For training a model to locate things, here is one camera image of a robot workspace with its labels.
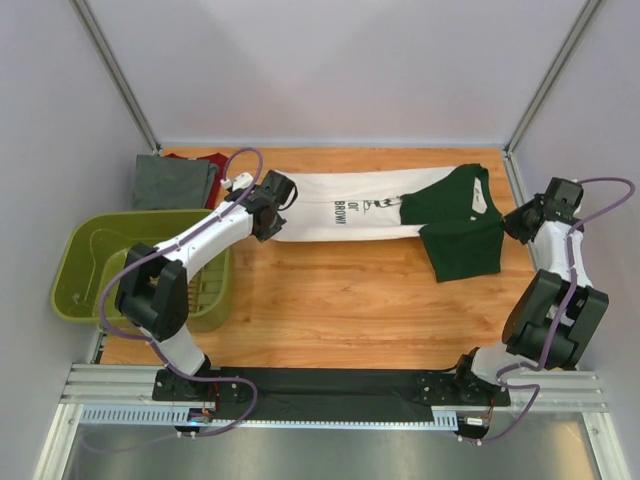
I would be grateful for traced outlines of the white and green t-shirt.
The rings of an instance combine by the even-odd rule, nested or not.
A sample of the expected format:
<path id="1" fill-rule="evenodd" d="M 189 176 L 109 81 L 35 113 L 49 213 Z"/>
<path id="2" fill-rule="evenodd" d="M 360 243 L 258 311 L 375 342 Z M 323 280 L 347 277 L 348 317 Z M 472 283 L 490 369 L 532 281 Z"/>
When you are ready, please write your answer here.
<path id="1" fill-rule="evenodd" d="M 480 164 L 360 173 L 291 173 L 298 196 L 281 242 L 416 237 L 439 282 L 497 274 L 504 233 Z"/>

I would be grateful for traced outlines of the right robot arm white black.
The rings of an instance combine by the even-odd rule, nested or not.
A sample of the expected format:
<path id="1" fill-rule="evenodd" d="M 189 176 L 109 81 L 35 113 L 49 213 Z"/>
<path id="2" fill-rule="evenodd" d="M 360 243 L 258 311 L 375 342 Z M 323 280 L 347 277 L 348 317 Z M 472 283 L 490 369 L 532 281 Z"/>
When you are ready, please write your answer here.
<path id="1" fill-rule="evenodd" d="M 576 367 L 609 306 L 581 256 L 584 228 L 575 215 L 583 194 L 578 182 L 554 177 L 543 193 L 503 217 L 503 231 L 530 245 L 538 269 L 508 316 L 500 342 L 460 358 L 450 379 L 458 401 L 490 404 L 502 389 L 501 378 L 521 367 Z"/>

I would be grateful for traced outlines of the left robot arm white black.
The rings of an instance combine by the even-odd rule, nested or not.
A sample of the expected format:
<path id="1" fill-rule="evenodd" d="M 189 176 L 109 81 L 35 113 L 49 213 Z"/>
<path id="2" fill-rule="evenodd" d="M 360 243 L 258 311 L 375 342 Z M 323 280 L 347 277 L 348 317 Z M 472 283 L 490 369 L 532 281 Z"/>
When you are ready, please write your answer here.
<path id="1" fill-rule="evenodd" d="M 115 308 L 151 343 L 188 401 L 203 399 L 211 380 L 210 361 L 187 326 L 192 278 L 237 242 L 279 233 L 281 212 L 298 196 L 294 181 L 273 170 L 261 183 L 242 174 L 225 187 L 224 201 L 187 230 L 154 246 L 134 245 L 117 279 Z"/>

